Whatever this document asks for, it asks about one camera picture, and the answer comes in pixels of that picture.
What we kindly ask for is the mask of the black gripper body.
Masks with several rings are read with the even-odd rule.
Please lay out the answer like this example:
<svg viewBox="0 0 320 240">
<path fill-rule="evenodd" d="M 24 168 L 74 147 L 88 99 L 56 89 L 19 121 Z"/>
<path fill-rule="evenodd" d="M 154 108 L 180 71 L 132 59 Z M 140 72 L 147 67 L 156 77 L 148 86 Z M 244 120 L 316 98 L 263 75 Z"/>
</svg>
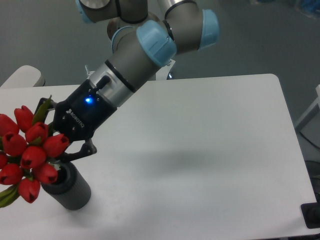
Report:
<svg viewBox="0 0 320 240">
<path fill-rule="evenodd" d="M 87 79 L 66 100 L 57 103 L 53 129 L 64 134 L 71 143 L 90 139 L 117 110 L 99 92 L 110 82 L 110 79 L 101 79 L 94 85 Z"/>
</svg>

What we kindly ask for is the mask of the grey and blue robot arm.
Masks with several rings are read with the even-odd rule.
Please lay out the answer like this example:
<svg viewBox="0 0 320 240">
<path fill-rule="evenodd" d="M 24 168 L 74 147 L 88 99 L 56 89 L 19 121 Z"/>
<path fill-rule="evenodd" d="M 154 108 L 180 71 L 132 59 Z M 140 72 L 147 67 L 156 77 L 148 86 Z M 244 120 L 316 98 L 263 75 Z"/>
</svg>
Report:
<svg viewBox="0 0 320 240">
<path fill-rule="evenodd" d="M 49 139 L 47 160 L 68 163 L 96 153 L 95 130 L 175 56 L 214 45 L 220 35 L 216 14 L 194 0 L 161 0 L 164 19 L 148 10 L 146 0 L 78 0 L 87 23 L 115 20 L 112 56 L 64 101 L 42 98 L 39 108 L 54 111 L 50 132 L 66 143 Z"/>
</svg>

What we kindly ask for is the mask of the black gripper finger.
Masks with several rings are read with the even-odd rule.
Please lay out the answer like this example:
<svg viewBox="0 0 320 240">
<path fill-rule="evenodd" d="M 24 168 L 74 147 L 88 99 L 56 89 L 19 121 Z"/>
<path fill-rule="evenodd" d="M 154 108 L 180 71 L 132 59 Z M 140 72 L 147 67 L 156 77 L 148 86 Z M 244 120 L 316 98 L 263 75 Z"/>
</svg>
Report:
<svg viewBox="0 0 320 240">
<path fill-rule="evenodd" d="M 50 111 L 55 110 L 56 103 L 49 98 L 41 98 L 34 113 L 34 124 L 44 123 Z"/>
<path fill-rule="evenodd" d="M 85 158 L 97 153 L 97 148 L 92 142 L 91 138 L 84 141 L 80 149 L 73 153 L 62 152 L 55 160 L 55 164 L 69 163 L 74 160 Z"/>
</svg>

